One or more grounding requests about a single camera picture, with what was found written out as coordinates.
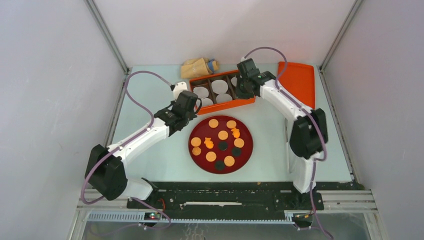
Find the orange cookie box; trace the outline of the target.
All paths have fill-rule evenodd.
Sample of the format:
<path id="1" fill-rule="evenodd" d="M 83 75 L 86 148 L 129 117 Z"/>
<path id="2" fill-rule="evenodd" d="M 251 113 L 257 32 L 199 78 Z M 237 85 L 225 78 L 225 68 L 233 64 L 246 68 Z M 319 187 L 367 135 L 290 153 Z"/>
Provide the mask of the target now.
<path id="1" fill-rule="evenodd" d="M 200 100 L 196 106 L 201 106 L 198 114 L 205 115 L 230 108 L 253 104 L 256 98 L 241 99 L 236 96 L 238 70 L 216 73 L 189 80 L 189 89 Z"/>

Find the dark red round plate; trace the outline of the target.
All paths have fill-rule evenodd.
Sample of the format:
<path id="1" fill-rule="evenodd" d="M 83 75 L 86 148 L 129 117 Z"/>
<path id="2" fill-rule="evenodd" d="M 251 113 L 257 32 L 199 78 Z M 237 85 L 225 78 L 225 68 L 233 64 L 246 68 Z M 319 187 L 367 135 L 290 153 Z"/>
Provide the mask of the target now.
<path id="1" fill-rule="evenodd" d="M 202 170 L 224 175 L 238 171 L 253 154 L 248 127 L 228 115 L 214 115 L 195 125 L 188 138 L 188 153 Z"/>

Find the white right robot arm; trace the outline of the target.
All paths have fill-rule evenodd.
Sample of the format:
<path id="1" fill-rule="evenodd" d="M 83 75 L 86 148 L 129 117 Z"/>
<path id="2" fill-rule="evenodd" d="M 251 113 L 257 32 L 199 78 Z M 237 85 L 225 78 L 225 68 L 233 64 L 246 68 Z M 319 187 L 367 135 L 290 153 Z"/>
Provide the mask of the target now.
<path id="1" fill-rule="evenodd" d="M 259 97 L 272 104 L 287 120 L 288 146 L 294 154 L 291 170 L 293 185 L 297 191 L 291 194 L 291 204 L 304 209 L 311 202 L 310 192 L 315 187 L 317 162 L 328 157 L 327 118 L 321 109 L 313 109 L 289 93 L 276 76 L 269 71 L 261 72 L 252 58 L 241 59 L 237 64 L 239 76 L 236 97 L 251 99 Z"/>

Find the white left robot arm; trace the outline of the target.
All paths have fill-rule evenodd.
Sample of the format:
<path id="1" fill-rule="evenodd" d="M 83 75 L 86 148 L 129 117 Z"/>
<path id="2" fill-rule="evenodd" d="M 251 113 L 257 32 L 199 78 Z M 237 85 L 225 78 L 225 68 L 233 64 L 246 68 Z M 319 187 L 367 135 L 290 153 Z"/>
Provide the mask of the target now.
<path id="1" fill-rule="evenodd" d="M 143 177 L 130 179 L 126 170 L 141 153 L 181 131 L 196 118 L 200 108 L 195 105 L 199 100 L 195 93 L 183 90 L 176 100 L 152 115 L 148 124 L 127 138 L 109 146 L 94 146 L 88 158 L 84 183 L 90 184 L 101 198 L 108 201 L 119 197 L 137 198 L 145 208 L 156 206 L 156 186 Z"/>

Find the white paper cupcake liner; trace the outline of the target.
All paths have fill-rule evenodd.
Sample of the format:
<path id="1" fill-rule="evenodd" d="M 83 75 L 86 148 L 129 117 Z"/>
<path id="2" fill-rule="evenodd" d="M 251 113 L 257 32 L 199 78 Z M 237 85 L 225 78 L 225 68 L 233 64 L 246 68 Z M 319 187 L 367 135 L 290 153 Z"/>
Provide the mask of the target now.
<path id="1" fill-rule="evenodd" d="M 233 100 L 232 96 L 228 93 L 220 93 L 216 96 L 215 99 L 217 104 L 226 103 Z"/>
<path id="2" fill-rule="evenodd" d="M 207 98 L 207 97 L 202 98 L 200 101 L 201 101 L 201 104 L 202 104 L 203 107 L 211 106 L 211 105 L 214 104 L 214 102 L 210 98 Z"/>
<path id="3" fill-rule="evenodd" d="M 195 93 L 200 99 L 209 97 L 209 90 L 204 86 L 194 87 L 193 93 Z"/>
<path id="4" fill-rule="evenodd" d="M 237 77 L 236 76 L 234 76 L 234 77 L 232 77 L 231 79 L 230 79 L 230 82 L 231 82 L 231 84 L 234 86 L 234 87 L 236 87 L 237 86 Z"/>
<path id="5" fill-rule="evenodd" d="M 228 83 L 223 79 L 217 79 L 211 82 L 212 91 L 216 94 L 225 94 L 228 89 Z"/>

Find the round tan cookie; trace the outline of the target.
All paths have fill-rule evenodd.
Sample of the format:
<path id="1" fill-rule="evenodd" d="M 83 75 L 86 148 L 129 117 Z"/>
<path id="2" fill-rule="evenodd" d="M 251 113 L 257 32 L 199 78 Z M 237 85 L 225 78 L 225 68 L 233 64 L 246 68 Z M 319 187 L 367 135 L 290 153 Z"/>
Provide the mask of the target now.
<path id="1" fill-rule="evenodd" d="M 219 121 L 218 121 L 217 119 L 215 119 L 215 118 L 210 119 L 210 120 L 208 121 L 208 126 L 209 126 L 211 129 L 215 129 L 215 128 L 217 128 L 217 127 L 219 126 Z"/>
<path id="2" fill-rule="evenodd" d="M 228 155 L 224 158 L 223 162 L 226 167 L 232 167 L 235 164 L 235 158 L 233 156 Z"/>
<path id="3" fill-rule="evenodd" d="M 208 162 L 214 162 L 217 159 L 217 154 L 213 151 L 209 151 L 209 152 L 206 153 L 205 159 Z"/>
<path id="4" fill-rule="evenodd" d="M 244 141 L 242 138 L 236 138 L 236 139 L 233 141 L 233 144 L 234 144 L 234 146 L 235 146 L 235 147 L 237 147 L 237 148 L 242 148 L 242 147 L 245 145 L 245 141 Z"/>
<path id="5" fill-rule="evenodd" d="M 199 147 L 202 144 L 202 140 L 199 137 L 193 137 L 190 140 L 190 144 L 192 147 Z"/>
<path id="6" fill-rule="evenodd" d="M 226 127 L 230 130 L 235 129 L 237 126 L 237 122 L 235 120 L 229 120 L 226 123 Z"/>
<path id="7" fill-rule="evenodd" d="M 229 134 L 228 134 L 228 132 L 227 132 L 226 130 L 221 130 L 221 131 L 219 131 L 219 133 L 218 133 L 218 138 L 219 138 L 221 141 L 225 141 L 225 140 L 227 140 L 227 139 L 228 139 L 228 137 L 229 137 Z"/>

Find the orange fish shaped cookie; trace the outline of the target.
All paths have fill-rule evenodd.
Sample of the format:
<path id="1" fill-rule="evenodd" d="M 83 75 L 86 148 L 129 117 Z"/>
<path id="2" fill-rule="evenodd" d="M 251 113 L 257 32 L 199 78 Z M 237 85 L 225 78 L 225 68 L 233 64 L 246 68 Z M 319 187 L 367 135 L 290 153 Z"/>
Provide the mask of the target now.
<path id="1" fill-rule="evenodd" d="M 204 143 L 204 145 L 207 149 L 213 149 L 214 148 L 214 142 L 212 141 L 212 139 L 210 137 L 205 137 L 203 143 Z"/>
<path id="2" fill-rule="evenodd" d="M 238 128 L 232 128 L 231 129 L 231 132 L 232 132 L 232 135 L 233 135 L 233 137 L 235 138 L 235 139 L 238 139 L 238 138 L 240 138 L 240 136 L 241 136 L 241 133 L 240 133 L 240 130 L 238 129 Z"/>

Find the beige cloth bag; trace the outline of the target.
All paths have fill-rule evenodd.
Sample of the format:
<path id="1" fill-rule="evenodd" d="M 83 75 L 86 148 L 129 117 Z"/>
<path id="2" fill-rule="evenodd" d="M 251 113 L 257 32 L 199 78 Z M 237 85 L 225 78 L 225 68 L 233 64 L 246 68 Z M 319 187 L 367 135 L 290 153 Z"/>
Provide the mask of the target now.
<path id="1" fill-rule="evenodd" d="M 214 58 L 205 57 L 192 58 L 186 60 L 180 68 L 182 79 L 194 79 L 207 75 L 212 75 L 220 69 L 220 63 Z"/>

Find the orange box lid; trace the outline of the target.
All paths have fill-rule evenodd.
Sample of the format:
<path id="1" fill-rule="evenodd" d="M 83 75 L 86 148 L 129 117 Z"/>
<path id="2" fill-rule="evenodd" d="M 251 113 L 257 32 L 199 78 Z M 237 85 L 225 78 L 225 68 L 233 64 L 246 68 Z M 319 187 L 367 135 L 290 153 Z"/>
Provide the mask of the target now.
<path id="1" fill-rule="evenodd" d="M 316 107 L 315 71 L 312 65 L 289 62 L 280 84 L 303 104 Z"/>

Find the dark chocolate round cookie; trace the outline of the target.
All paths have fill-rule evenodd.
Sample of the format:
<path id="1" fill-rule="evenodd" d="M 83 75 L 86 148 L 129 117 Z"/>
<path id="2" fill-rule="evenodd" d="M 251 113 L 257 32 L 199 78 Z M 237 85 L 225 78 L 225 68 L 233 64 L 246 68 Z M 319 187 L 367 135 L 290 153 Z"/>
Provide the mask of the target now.
<path id="1" fill-rule="evenodd" d="M 220 151 L 226 151 L 228 149 L 228 143 L 226 141 L 220 141 L 218 144 L 218 149 Z"/>
<path id="2" fill-rule="evenodd" d="M 239 157 L 242 154 L 242 150 L 239 147 L 233 147 L 231 149 L 231 154 L 233 157 Z"/>
<path id="3" fill-rule="evenodd" d="M 226 167 L 225 163 L 221 160 L 216 161 L 215 164 L 214 164 L 214 169 L 216 171 L 223 171 L 225 169 L 225 167 Z"/>

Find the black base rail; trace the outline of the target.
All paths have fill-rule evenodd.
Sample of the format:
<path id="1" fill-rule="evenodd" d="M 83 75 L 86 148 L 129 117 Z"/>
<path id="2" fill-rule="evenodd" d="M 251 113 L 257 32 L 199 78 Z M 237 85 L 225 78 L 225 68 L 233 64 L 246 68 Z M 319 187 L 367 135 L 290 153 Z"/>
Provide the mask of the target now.
<path id="1" fill-rule="evenodd" d="M 324 209 L 322 195 L 299 193 L 292 182 L 155 182 L 145 203 L 173 220 L 285 220 L 289 211 Z"/>

